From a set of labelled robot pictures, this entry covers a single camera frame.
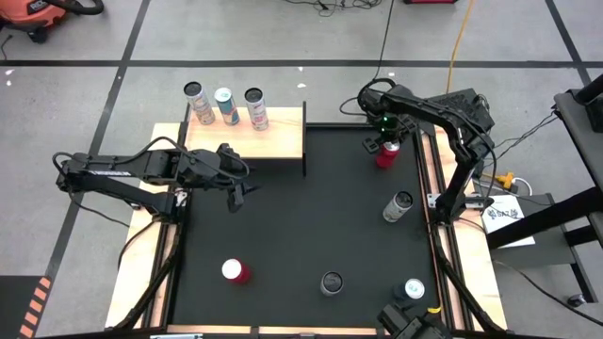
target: black table surface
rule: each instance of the black table surface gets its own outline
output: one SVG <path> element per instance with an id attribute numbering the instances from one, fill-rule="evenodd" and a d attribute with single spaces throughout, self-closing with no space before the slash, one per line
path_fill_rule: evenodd
<path id="1" fill-rule="evenodd" d="M 307 177 L 299 168 L 252 173 L 250 182 L 262 188 L 236 214 L 227 212 L 223 192 L 193 193 L 170 323 L 374 328 L 392 287 L 411 278 L 426 289 L 415 312 L 436 307 L 415 141 L 382 170 L 361 145 L 366 137 L 374 132 L 309 129 Z M 400 190 L 414 205 L 388 223 L 383 208 Z M 230 258 L 251 268 L 247 284 L 222 277 Z M 319 282 L 331 270 L 344 287 L 327 298 Z"/>

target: black wheel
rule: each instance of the black wheel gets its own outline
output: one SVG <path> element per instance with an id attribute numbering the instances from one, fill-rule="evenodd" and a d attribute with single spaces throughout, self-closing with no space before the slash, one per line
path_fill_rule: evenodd
<path id="1" fill-rule="evenodd" d="M 567 299 L 567 304 L 572 307 L 579 307 L 586 303 L 584 296 L 582 294 L 572 296 Z"/>
<path id="2" fill-rule="evenodd" d="M 46 28 L 40 27 L 32 32 L 27 32 L 27 36 L 36 43 L 45 43 L 48 40 L 48 31 Z"/>

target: red equipment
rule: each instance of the red equipment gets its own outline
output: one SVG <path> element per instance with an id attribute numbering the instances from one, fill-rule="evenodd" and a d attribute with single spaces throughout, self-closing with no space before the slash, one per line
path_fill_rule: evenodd
<path id="1" fill-rule="evenodd" d="M 60 23 L 68 12 L 97 15 L 105 10 L 103 0 L 92 0 L 93 7 L 84 7 L 77 0 L 0 0 L 0 27 L 27 33 L 37 43 L 48 38 L 48 28 Z"/>

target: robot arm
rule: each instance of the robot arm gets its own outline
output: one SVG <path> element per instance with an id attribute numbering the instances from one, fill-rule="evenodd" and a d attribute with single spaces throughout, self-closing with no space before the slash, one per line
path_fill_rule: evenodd
<path id="1" fill-rule="evenodd" d="M 387 83 L 388 91 L 372 89 L 377 83 Z M 415 120 L 441 126 L 448 134 L 448 143 L 454 152 L 457 168 L 448 188 L 435 202 L 435 221 L 450 224 L 465 210 L 464 189 L 473 169 L 491 152 L 494 142 L 488 131 L 494 122 L 485 107 L 472 103 L 472 116 L 462 109 L 420 99 L 391 79 L 375 79 L 358 94 L 358 105 L 367 113 L 368 122 L 378 128 L 377 139 L 364 141 L 365 148 L 374 153 L 385 142 L 402 142 L 416 130 Z"/>
<path id="2" fill-rule="evenodd" d="M 171 142 L 176 148 L 148 150 L 161 139 Z M 66 155 L 70 159 L 59 165 L 59 155 Z M 70 194 L 105 194 L 130 205 L 144 207 L 152 216 L 164 221 L 174 221 L 177 216 L 179 202 L 174 193 L 151 193 L 112 177 L 138 178 L 156 186 L 226 190 L 231 212 L 241 207 L 246 193 L 255 190 L 255 187 L 243 182 L 249 174 L 249 168 L 228 144 L 221 144 L 215 153 L 207 150 L 187 151 L 172 140 L 159 137 L 133 156 L 57 153 L 53 161 L 59 171 L 57 186 L 60 190 Z"/>

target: wooden frame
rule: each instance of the wooden frame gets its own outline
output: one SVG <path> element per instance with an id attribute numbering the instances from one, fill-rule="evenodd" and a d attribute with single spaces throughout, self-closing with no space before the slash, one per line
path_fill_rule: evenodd
<path id="1" fill-rule="evenodd" d="M 158 123 L 155 125 L 153 138 L 159 136 L 170 137 L 177 139 L 179 128 L 188 128 L 187 123 Z M 446 133 L 441 128 L 435 128 L 435 142 L 439 150 L 440 162 L 444 179 L 446 183 L 450 180 L 452 173 L 456 169 L 454 154 L 448 146 L 448 138 Z M 430 138 L 426 135 L 422 138 L 423 148 L 429 150 L 431 148 Z M 431 184 L 432 192 L 437 192 L 437 175 L 435 162 L 433 161 L 432 153 L 425 152 L 425 160 L 427 167 L 427 175 Z M 469 184 L 468 192 L 473 191 L 473 185 Z M 128 233 L 128 238 L 137 231 L 141 224 L 145 225 L 150 217 L 146 212 L 138 211 L 132 217 L 132 227 Z M 463 218 L 469 219 L 481 225 L 480 214 L 476 211 L 465 211 Z M 481 307 L 490 315 L 492 320 L 501 328 L 506 328 L 506 321 L 500 302 L 498 293 L 497 281 L 492 268 L 490 252 L 485 239 L 485 234 L 476 229 L 475 226 L 469 225 L 463 221 L 455 222 L 456 241 L 459 248 L 459 256 L 463 267 L 464 281 L 467 288 L 471 291 L 475 299 Z M 139 295 L 149 283 L 151 278 L 151 267 L 155 258 L 156 244 L 159 237 L 158 226 L 152 228 L 153 232 L 147 233 L 144 237 L 137 240 L 137 244 L 132 245 L 123 257 L 122 269 L 118 274 L 116 287 L 113 295 L 113 300 L 109 308 L 109 316 L 107 317 L 107 326 L 115 325 L 122 320 L 122 317 L 129 312 L 131 307 L 138 300 Z M 173 225 L 170 228 L 169 234 L 166 237 L 166 246 L 164 246 L 163 258 L 170 251 L 171 239 L 173 237 Z M 447 239 L 447 234 L 443 230 L 439 230 L 443 240 Z M 448 258 L 450 257 L 450 249 L 445 245 L 445 252 Z M 161 287 L 155 295 L 153 313 L 151 314 L 151 327 L 161 326 L 161 319 L 164 317 L 166 310 L 163 305 L 164 299 L 168 293 L 167 280 L 164 280 Z M 464 329 L 464 320 L 461 312 L 461 302 L 458 293 L 448 281 L 448 294 L 451 301 L 452 313 L 454 315 L 454 328 Z M 476 330 L 480 329 L 479 324 L 473 318 L 473 326 Z M 249 333 L 250 326 L 208 326 L 208 325 L 169 325 L 169 332 L 196 332 L 196 333 Z M 337 334 L 337 335 L 375 335 L 375 329 L 367 328 L 298 328 L 298 327 L 260 327 L 260 334 L 294 334 L 294 333 L 316 333 L 316 334 Z"/>

